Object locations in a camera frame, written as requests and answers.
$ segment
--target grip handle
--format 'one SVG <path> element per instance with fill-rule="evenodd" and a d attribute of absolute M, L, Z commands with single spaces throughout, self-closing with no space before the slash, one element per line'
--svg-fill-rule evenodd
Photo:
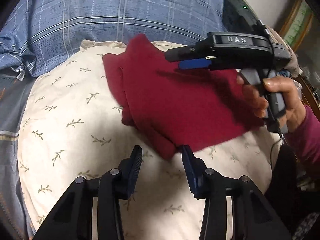
<path fill-rule="evenodd" d="M 269 106 L 266 109 L 266 116 L 264 118 L 268 131 L 274 133 L 279 132 L 278 119 L 284 116 L 286 112 L 286 106 L 282 93 L 270 93 L 262 84 L 263 78 L 275 77 L 276 71 L 269 69 L 262 69 L 261 71 L 257 71 L 256 69 L 243 69 L 240 71 L 240 75 L 246 84 L 256 86 L 260 96 L 264 97 L 268 101 Z M 284 127 L 281 128 L 281 132 L 284 134 L 288 132 L 287 125 L 284 125 Z"/>

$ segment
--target purple sleeve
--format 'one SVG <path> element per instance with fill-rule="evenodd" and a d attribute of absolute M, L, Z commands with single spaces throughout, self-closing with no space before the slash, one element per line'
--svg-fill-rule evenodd
<path fill-rule="evenodd" d="M 320 122 L 309 106 L 305 108 L 305 120 L 293 133 L 286 134 L 285 139 L 302 164 L 320 170 Z"/>

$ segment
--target black cable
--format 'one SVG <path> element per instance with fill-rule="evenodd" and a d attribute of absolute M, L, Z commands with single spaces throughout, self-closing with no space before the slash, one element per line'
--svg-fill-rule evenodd
<path fill-rule="evenodd" d="M 271 172 L 272 172 L 272 150 L 273 150 L 273 147 L 279 143 L 282 139 L 284 139 L 283 137 L 283 134 L 282 132 L 278 132 L 279 136 L 280 136 L 280 139 L 277 140 L 272 146 L 271 146 L 271 150 L 270 150 L 270 167 L 271 167 Z"/>

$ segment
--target screw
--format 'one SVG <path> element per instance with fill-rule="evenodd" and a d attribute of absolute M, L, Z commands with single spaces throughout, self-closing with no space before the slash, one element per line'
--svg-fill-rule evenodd
<path fill-rule="evenodd" d="M 207 168 L 207 169 L 205 169 L 205 173 L 209 174 L 209 175 L 212 175 L 212 174 L 214 174 L 214 169 Z"/>
<path fill-rule="evenodd" d="M 241 177 L 241 180 L 242 180 L 243 182 L 248 183 L 248 182 L 250 181 L 250 178 L 249 178 L 248 176 L 244 175 L 244 176 Z"/>
<path fill-rule="evenodd" d="M 77 183 L 77 184 L 80 184 L 80 183 L 82 183 L 82 182 L 84 182 L 84 177 L 77 177 L 76 179 L 75 179 L 75 182 Z"/>
<path fill-rule="evenodd" d="M 110 174 L 111 175 L 117 175 L 119 173 L 119 170 L 118 169 L 112 169 L 111 171 L 110 171 Z"/>

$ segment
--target blue plaid fabric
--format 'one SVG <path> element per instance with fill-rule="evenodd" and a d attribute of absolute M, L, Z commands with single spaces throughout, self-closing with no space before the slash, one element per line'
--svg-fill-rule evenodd
<path fill-rule="evenodd" d="M 223 0 L 21 0 L 0 32 L 0 69 L 37 77 L 79 51 L 83 39 L 186 45 L 224 31 Z"/>

